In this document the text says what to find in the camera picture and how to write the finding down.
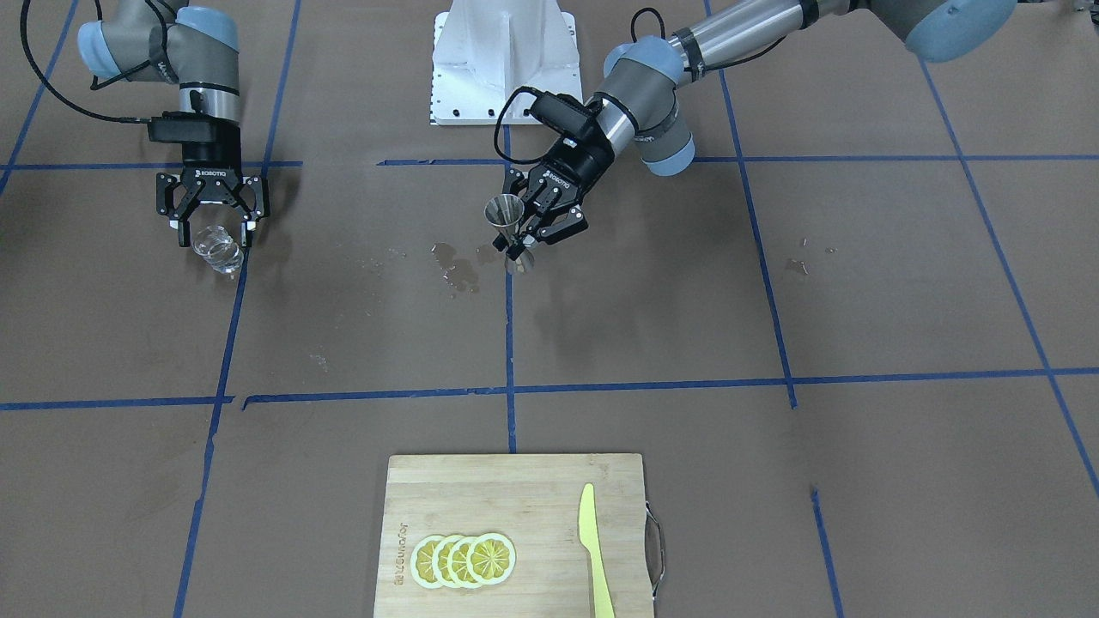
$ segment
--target cutting board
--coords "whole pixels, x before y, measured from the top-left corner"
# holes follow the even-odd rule
[[[591,567],[577,516],[596,489],[603,566],[615,618],[653,618],[645,565],[641,455],[398,455],[389,460],[375,618],[593,618]],[[502,584],[426,589],[412,550],[431,534],[500,532],[515,545]]]

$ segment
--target yellow knife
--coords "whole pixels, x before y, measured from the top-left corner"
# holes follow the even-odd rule
[[[596,618],[614,618],[611,591],[603,573],[603,556],[599,550],[599,525],[596,523],[596,487],[588,483],[580,494],[580,543],[591,556],[591,591],[596,599]]]

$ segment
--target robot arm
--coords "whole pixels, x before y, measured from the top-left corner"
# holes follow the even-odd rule
[[[495,246],[520,260],[539,242],[554,244],[588,228],[581,202],[631,143],[657,176],[682,172],[695,140],[679,115],[676,90],[708,73],[814,24],[858,9],[875,13],[909,51],[946,62],[984,43],[1007,22],[1017,0],[740,0],[668,41],[646,36],[615,47],[603,82],[586,104],[534,95],[531,114],[560,139],[529,175],[507,172],[503,196],[486,208],[500,231]]]
[[[113,20],[86,23],[80,55],[108,84],[164,81],[179,87],[179,109],[148,121],[153,142],[182,146],[180,175],[157,174],[156,210],[190,244],[188,219],[201,205],[223,205],[241,217],[241,244],[269,214],[266,179],[241,172],[241,96],[236,24],[188,0],[120,0]],[[184,197],[175,202],[177,188]],[[254,207],[242,197],[249,187]]]

